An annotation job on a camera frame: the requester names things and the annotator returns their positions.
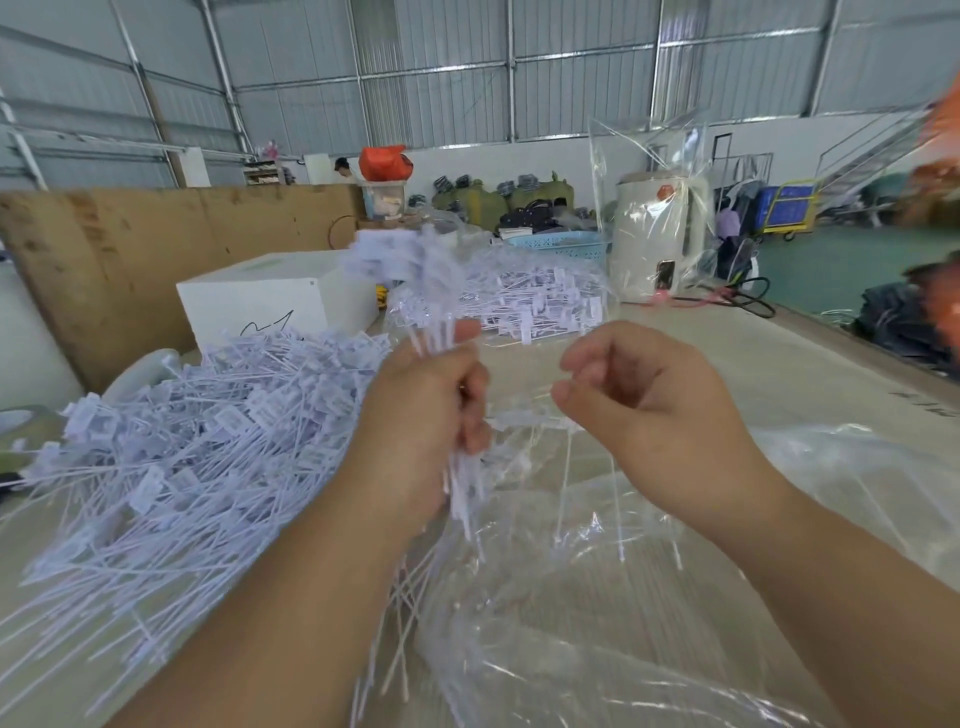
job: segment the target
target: orange bag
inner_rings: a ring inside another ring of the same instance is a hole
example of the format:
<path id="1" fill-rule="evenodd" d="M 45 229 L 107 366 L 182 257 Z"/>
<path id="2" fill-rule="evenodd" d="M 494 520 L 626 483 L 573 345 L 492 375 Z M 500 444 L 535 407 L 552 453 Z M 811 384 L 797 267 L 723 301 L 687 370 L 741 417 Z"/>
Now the orange bag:
<path id="1" fill-rule="evenodd" d="M 401 154 L 403 144 L 389 147 L 364 147 L 360 153 L 360 173 L 367 182 L 399 182 L 409 180 L 414 163 Z"/>

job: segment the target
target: right hand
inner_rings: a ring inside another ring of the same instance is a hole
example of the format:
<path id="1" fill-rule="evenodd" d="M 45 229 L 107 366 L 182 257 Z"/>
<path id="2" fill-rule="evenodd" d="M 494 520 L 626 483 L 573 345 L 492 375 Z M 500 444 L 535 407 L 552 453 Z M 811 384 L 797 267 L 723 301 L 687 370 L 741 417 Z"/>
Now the right hand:
<path id="1" fill-rule="evenodd" d="M 578 339 L 560 366 L 573 375 L 553 385 L 561 411 L 610 451 L 642 495 L 707 538 L 792 490 L 693 347 L 617 321 Z"/>

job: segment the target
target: fabric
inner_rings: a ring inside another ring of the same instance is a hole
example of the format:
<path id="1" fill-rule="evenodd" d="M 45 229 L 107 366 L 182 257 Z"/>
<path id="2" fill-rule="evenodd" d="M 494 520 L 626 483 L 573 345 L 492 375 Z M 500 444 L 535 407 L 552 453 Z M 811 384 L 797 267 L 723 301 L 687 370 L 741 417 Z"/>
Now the fabric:
<path id="1" fill-rule="evenodd" d="M 960 378 L 960 366 L 927 319 L 917 286 L 897 282 L 865 290 L 853 332 L 898 356 Z"/>
<path id="2" fill-rule="evenodd" d="M 740 216 L 729 207 L 717 212 L 717 237 L 726 240 L 740 234 Z"/>

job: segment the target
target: left hand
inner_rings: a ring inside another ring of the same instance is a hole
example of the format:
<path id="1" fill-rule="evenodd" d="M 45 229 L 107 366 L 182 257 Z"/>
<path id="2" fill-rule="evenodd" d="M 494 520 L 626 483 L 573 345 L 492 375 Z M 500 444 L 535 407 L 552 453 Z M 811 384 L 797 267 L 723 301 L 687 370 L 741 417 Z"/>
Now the left hand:
<path id="1" fill-rule="evenodd" d="M 490 446 L 484 419 L 490 373 L 469 341 L 479 333 L 479 322 L 458 321 L 459 346 L 424 358 L 404 341 L 364 398 L 340 473 L 366 483 L 409 537 L 444 504 L 444 470 L 453 451 L 475 455 Z"/>

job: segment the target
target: white cardboard box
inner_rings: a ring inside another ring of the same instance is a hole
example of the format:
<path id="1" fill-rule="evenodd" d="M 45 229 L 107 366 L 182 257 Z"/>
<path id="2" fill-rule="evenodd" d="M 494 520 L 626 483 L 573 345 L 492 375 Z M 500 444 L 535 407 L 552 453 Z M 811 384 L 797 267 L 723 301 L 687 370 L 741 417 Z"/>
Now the white cardboard box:
<path id="1" fill-rule="evenodd" d="M 377 316 L 376 286 L 345 274 L 340 254 L 271 253 L 178 283 L 200 351 L 277 329 L 303 334 L 366 329 Z"/>

